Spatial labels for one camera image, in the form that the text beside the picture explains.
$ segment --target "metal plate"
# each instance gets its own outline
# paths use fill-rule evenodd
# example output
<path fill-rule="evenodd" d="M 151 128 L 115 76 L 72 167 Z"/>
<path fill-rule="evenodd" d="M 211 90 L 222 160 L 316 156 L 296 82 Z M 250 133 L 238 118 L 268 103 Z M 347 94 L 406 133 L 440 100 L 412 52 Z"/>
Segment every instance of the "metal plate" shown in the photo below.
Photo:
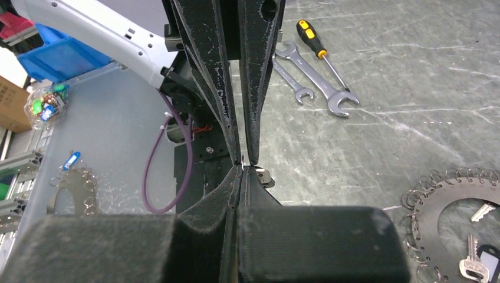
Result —
<path fill-rule="evenodd" d="M 458 270 L 458 261 L 452 259 L 450 253 L 442 243 L 438 232 L 439 215 L 453 202 L 462 199 L 483 199 L 493 203 L 500 203 L 500 186 L 493 186 L 490 181 L 481 183 L 478 178 L 461 177 L 450 179 L 452 185 L 440 182 L 442 188 L 436 189 L 429 198 L 422 198 L 422 203 L 415 206 L 420 212 L 417 215 L 420 239 L 414 236 L 417 246 L 425 248 L 422 258 L 429 257 L 427 265 L 439 268 L 442 278 L 448 277 L 448 282 L 469 283 L 470 280 L 461 276 Z"/>
<path fill-rule="evenodd" d="M 67 189 L 71 193 L 75 215 L 95 215 L 98 213 L 97 180 L 91 172 L 91 168 L 70 169 L 57 185 L 58 190 L 47 205 L 47 214 L 55 213 L 57 197 L 61 189 Z"/>

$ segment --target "silver key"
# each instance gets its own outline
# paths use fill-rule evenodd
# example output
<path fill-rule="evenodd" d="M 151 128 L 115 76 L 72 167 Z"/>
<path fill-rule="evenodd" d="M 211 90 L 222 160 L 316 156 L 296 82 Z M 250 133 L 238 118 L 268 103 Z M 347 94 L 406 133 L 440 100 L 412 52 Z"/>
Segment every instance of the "silver key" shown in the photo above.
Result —
<path fill-rule="evenodd" d="M 467 279 L 474 280 L 476 282 L 488 282 L 489 269 L 481 263 L 477 254 L 478 240 L 473 234 L 467 237 L 469 255 L 466 259 L 463 259 L 459 263 L 460 273 L 463 277 Z"/>
<path fill-rule="evenodd" d="M 479 220 L 483 219 L 483 217 L 488 214 L 488 212 L 495 210 L 496 206 L 490 204 L 490 203 L 485 203 L 481 208 L 474 213 L 471 217 L 472 222 L 479 222 Z"/>

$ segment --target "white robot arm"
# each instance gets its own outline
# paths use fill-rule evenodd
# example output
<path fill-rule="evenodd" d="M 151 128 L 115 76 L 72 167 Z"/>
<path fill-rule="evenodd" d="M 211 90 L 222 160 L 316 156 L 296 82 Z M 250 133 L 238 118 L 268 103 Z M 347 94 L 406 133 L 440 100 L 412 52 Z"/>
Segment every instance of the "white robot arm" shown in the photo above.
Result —
<path fill-rule="evenodd" d="M 165 39 L 149 32 L 96 0 L 12 0 L 17 13 L 62 31 L 108 55 L 160 88 L 162 68 L 177 52 Z"/>

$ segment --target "wrench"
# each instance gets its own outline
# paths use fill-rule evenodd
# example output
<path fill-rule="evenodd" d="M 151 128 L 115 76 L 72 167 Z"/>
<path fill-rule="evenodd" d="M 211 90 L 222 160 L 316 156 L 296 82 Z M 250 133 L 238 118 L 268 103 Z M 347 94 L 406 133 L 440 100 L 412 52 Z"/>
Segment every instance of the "wrench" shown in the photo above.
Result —
<path fill-rule="evenodd" d="M 305 96 L 311 97 L 312 100 L 314 100 L 314 92 L 312 89 L 303 87 L 301 84 L 299 84 L 292 76 L 283 68 L 283 66 L 278 63 L 278 60 L 276 60 L 276 55 L 272 55 L 272 65 L 276 71 L 278 71 L 278 74 L 287 81 L 287 83 L 294 89 L 295 91 L 295 99 L 298 104 L 304 105 L 304 102 L 302 101 L 302 98 Z"/>
<path fill-rule="evenodd" d="M 350 101 L 355 105 L 359 105 L 359 99 L 352 93 L 340 91 L 331 86 L 306 60 L 300 56 L 297 51 L 297 46 L 292 41 L 282 42 L 287 49 L 280 51 L 276 49 L 276 55 L 280 58 L 292 61 L 320 90 L 327 99 L 328 110 L 331 114 L 338 117 L 348 117 L 349 113 L 342 111 L 339 105 L 342 102 Z"/>

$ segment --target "plastic bag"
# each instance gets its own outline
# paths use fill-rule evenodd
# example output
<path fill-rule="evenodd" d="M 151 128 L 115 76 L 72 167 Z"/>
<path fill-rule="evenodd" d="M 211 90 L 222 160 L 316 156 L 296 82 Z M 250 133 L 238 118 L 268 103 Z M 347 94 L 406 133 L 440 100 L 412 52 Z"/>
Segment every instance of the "plastic bag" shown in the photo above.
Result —
<path fill-rule="evenodd" d="M 67 84 L 56 84 L 35 90 L 29 95 L 24 112 L 33 129 L 40 130 L 59 120 L 68 103 Z"/>

